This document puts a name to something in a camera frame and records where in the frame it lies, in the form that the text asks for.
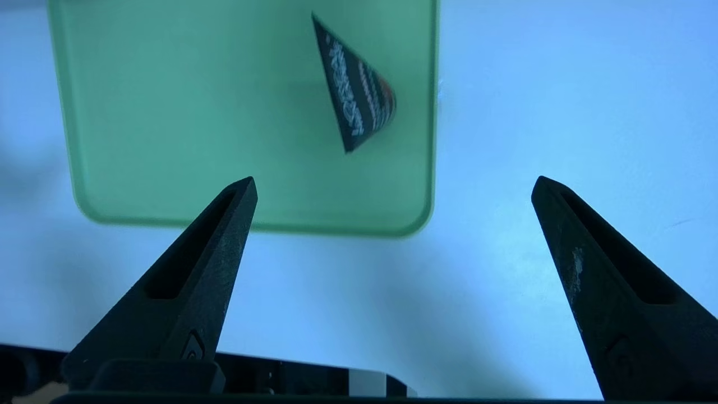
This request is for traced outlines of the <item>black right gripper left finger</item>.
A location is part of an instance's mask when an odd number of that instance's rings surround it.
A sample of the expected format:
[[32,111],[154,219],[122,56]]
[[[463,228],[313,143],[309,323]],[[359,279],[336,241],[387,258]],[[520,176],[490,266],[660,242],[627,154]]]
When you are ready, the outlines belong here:
[[221,393],[215,354],[258,202],[227,186],[62,361],[72,391]]

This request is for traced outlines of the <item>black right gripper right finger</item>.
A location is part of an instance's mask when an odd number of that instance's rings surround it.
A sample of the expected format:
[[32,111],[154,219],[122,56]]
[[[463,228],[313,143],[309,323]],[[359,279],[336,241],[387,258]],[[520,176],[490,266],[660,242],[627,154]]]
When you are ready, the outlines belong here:
[[714,401],[716,317],[561,182],[531,202],[603,398]]

